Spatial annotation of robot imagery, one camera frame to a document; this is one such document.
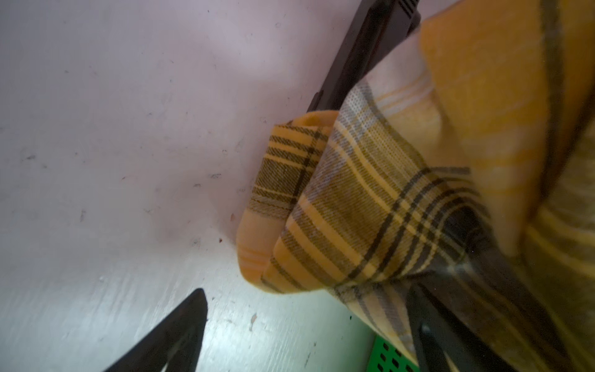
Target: white floor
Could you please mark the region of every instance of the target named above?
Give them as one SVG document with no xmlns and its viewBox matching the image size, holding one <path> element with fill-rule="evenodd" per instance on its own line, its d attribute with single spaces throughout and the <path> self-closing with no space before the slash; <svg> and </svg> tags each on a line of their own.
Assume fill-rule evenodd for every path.
<svg viewBox="0 0 595 372">
<path fill-rule="evenodd" d="M 102 371 L 196 287 L 199 371 L 364 369 L 365 325 L 249 286 L 233 243 L 358 4 L 1 2 L 0 370 Z"/>
</svg>

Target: floor stain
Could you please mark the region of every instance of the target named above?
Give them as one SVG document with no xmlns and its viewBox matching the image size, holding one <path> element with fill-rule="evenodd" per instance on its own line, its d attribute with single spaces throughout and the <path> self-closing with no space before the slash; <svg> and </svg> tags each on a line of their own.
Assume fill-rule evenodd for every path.
<svg viewBox="0 0 595 372">
<path fill-rule="evenodd" d="M 242 139 L 237 143 L 235 151 L 240 152 L 242 150 L 242 147 L 244 147 L 244 137 L 242 137 Z"/>
<path fill-rule="evenodd" d="M 308 362 L 310 361 L 310 355 L 312 354 L 312 352 L 308 353 L 308 357 L 306 358 L 306 363 L 304 363 L 303 367 L 306 368 L 306 366 L 308 365 Z"/>
<path fill-rule="evenodd" d="M 254 326 L 254 322 L 256 321 L 256 318 L 258 318 L 258 316 L 256 315 L 256 313 L 254 313 L 254 315 L 252 316 L 252 319 L 250 319 L 250 332 L 252 332 L 252 326 Z"/>
</svg>

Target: green plastic crate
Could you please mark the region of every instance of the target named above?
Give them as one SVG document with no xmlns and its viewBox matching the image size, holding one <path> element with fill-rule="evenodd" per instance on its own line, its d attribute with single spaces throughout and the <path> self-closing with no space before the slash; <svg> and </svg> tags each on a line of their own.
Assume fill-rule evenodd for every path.
<svg viewBox="0 0 595 372">
<path fill-rule="evenodd" d="M 390 342 L 376 336 L 366 372 L 419 372 Z"/>
</svg>

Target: black plastic object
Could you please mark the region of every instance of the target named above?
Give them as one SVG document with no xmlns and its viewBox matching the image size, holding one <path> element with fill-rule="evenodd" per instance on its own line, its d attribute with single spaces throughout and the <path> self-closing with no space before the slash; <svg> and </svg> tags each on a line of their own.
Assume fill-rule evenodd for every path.
<svg viewBox="0 0 595 372">
<path fill-rule="evenodd" d="M 196 289 L 105 372 L 194 372 L 206 324 L 206 297 Z"/>
<path fill-rule="evenodd" d="M 338 110 L 353 86 L 417 27 L 419 0 L 362 0 L 308 111 Z"/>
<path fill-rule="evenodd" d="M 420 372 L 449 372 L 447 353 L 460 372 L 514 372 L 421 285 L 407 294 L 407 315 Z"/>
</svg>

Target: yellow fabric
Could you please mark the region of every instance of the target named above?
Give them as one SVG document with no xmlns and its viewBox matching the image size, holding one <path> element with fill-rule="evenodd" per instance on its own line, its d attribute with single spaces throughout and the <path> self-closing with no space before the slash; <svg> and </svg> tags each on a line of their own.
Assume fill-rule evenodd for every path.
<svg viewBox="0 0 595 372">
<path fill-rule="evenodd" d="M 410 359 L 420 283 L 519 371 L 595 370 L 594 18 L 592 0 L 461 1 L 338 116 L 273 128 L 244 277 L 326 289 Z"/>
</svg>

